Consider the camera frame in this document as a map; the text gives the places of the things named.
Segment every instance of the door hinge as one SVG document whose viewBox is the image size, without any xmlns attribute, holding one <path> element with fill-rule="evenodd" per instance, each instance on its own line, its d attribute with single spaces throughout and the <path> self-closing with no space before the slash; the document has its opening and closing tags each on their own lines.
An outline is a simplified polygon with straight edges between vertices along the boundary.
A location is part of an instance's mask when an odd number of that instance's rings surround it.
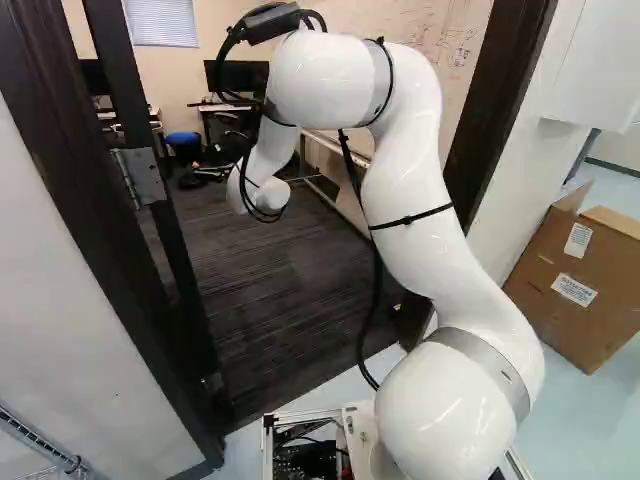
<svg viewBox="0 0 640 480">
<path fill-rule="evenodd" d="M 129 198 L 136 210 L 167 199 L 160 169 L 151 147 L 114 148 L 111 156 L 118 165 Z"/>
</svg>

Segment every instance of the light blue floor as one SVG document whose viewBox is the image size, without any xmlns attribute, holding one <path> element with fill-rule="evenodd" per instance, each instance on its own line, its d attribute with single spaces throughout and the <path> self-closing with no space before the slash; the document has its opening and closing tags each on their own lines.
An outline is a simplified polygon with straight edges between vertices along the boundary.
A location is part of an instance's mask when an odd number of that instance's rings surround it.
<svg viewBox="0 0 640 480">
<path fill-rule="evenodd" d="M 573 183 L 590 178 L 596 183 L 586 208 L 601 204 L 640 219 L 640 179 L 585 164 Z M 393 345 L 367 364 L 382 379 L 403 356 Z M 516 438 L 518 453 L 534 478 L 640 478 L 640 336 L 592 376 L 548 347 L 545 359 L 545 385 Z M 354 367 L 279 410 L 335 408 L 371 397 Z M 254 422 L 227 437 L 225 465 L 207 478 L 257 480 L 260 455 L 260 422 Z"/>
<path fill-rule="evenodd" d="M 640 179 L 583 164 L 571 184 L 591 179 L 581 210 L 604 205 L 640 220 Z M 516 439 L 534 477 L 640 478 L 640 336 L 591 376 L 549 347 L 545 359 L 542 394 Z"/>
</svg>

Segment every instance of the dark gray carpet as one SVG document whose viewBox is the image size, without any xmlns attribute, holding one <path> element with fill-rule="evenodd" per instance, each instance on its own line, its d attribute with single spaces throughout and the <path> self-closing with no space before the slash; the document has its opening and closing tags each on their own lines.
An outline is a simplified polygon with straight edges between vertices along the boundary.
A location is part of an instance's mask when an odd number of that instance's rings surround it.
<svg viewBox="0 0 640 480">
<path fill-rule="evenodd" d="M 372 259 L 367 243 L 345 220 L 303 184 L 294 188 L 283 218 L 271 225 L 232 213 L 224 185 L 175 189 L 173 197 L 241 423 L 355 364 Z M 141 218 L 172 290 L 150 217 Z M 387 276 L 367 337 L 368 355 L 395 341 L 388 311 L 399 296 Z"/>
</svg>

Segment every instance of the label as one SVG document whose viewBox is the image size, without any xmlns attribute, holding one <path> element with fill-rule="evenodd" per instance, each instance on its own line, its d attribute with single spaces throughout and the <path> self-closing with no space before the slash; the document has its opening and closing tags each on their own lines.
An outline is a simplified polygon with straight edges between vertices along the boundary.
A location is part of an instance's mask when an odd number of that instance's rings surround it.
<svg viewBox="0 0 640 480">
<path fill-rule="evenodd" d="M 567 243 L 564 246 L 564 253 L 576 258 L 584 257 L 584 252 L 587 251 L 591 235 L 593 235 L 593 230 L 589 227 L 580 223 L 574 223 L 569 238 L 567 238 Z"/>
<path fill-rule="evenodd" d="M 551 288 L 563 297 L 585 308 L 589 306 L 598 294 L 594 289 L 583 285 L 564 273 L 558 275 L 558 278 L 551 284 Z"/>
</svg>

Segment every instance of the black cable bundle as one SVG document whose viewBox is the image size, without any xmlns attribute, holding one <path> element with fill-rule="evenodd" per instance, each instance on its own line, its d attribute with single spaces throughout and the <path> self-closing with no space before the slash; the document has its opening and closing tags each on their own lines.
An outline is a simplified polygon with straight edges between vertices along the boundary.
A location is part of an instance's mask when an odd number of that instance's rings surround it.
<svg viewBox="0 0 640 480">
<path fill-rule="evenodd" d="M 233 90 L 224 88 L 224 85 L 222 82 L 222 78 L 223 78 L 222 71 L 224 68 L 224 62 L 227 58 L 227 55 L 231 51 L 231 49 L 238 43 L 245 40 L 247 37 L 247 27 L 245 24 L 245 20 L 250 17 L 255 17 L 256 15 L 264 14 L 266 12 L 269 12 L 270 10 L 273 10 L 275 8 L 282 7 L 285 5 L 287 5 L 285 2 L 272 2 L 272 3 L 268 3 L 265 5 L 256 7 L 253 10 L 246 13 L 233 27 L 229 27 L 227 29 L 227 32 L 228 32 L 227 38 L 225 39 L 222 46 L 220 47 L 220 50 L 218 51 L 218 55 L 216 56 L 216 61 L 213 68 L 214 85 L 216 86 L 215 93 L 223 102 L 233 103 L 234 101 L 242 101 L 245 104 L 249 102 L 253 104 L 253 107 L 255 107 L 255 112 L 257 114 L 262 113 L 262 109 L 263 109 L 262 101 L 258 101 L 255 99 L 247 99 L 245 97 L 242 97 L 238 92 L 234 92 Z M 320 27 L 323 32 L 327 31 L 327 24 L 325 23 L 324 19 L 318 12 L 314 10 L 298 9 L 293 13 L 289 13 L 288 15 L 295 15 L 295 18 L 298 21 L 301 20 L 309 30 L 314 30 L 313 23 L 311 22 L 311 19 L 313 18 L 320 24 Z M 227 98 L 227 95 L 229 95 L 230 97 L 233 97 L 233 100 L 230 100 L 229 98 Z M 247 177 L 249 157 L 251 154 L 251 150 L 255 146 L 256 142 L 257 142 L 257 136 L 254 135 L 251 138 L 251 141 L 249 142 L 247 151 L 240 159 L 241 166 L 238 170 L 239 176 L 240 176 L 239 178 L 240 197 L 242 198 L 242 203 L 244 204 L 245 208 L 253 218 L 255 218 L 261 223 L 274 223 L 274 222 L 277 222 L 282 217 L 282 214 L 284 213 L 286 205 L 283 208 L 281 208 L 278 212 L 265 212 L 260 208 L 258 208 L 258 206 L 253 202 L 253 200 L 251 199 L 251 196 L 247 192 L 247 185 L 246 185 L 247 183 L 250 183 L 256 188 L 260 188 L 259 185 L 256 185 L 255 182 L 253 182 L 250 178 Z"/>
<path fill-rule="evenodd" d="M 351 149 L 349 148 L 349 144 L 347 143 L 349 137 L 344 134 L 342 129 L 338 130 L 338 140 L 340 141 L 340 146 L 342 147 L 342 157 L 344 158 L 344 162 L 347 167 L 349 180 L 351 180 L 353 191 L 356 194 L 356 198 L 358 199 L 360 208 L 362 208 L 362 199 L 360 198 L 360 181 L 358 180 L 358 176 L 353 165 L 353 158 L 351 158 Z M 378 388 L 380 388 L 380 385 L 378 384 L 376 379 L 373 378 L 369 370 L 367 370 L 367 365 L 364 363 L 364 340 L 367 336 L 367 332 L 371 328 L 371 324 L 373 323 L 373 318 L 376 314 L 376 311 L 378 310 L 380 295 L 382 293 L 382 258 L 380 258 L 380 253 L 378 252 L 376 244 L 373 241 L 373 235 L 371 235 L 371 250 L 373 252 L 373 288 L 371 290 L 371 303 L 369 304 L 369 311 L 367 312 L 367 316 L 364 318 L 362 327 L 360 327 L 360 331 L 358 332 L 358 338 L 356 340 L 356 360 L 358 362 L 360 373 L 362 374 L 364 379 L 369 385 L 371 385 L 371 388 L 373 388 L 374 390 L 378 390 Z"/>
</svg>

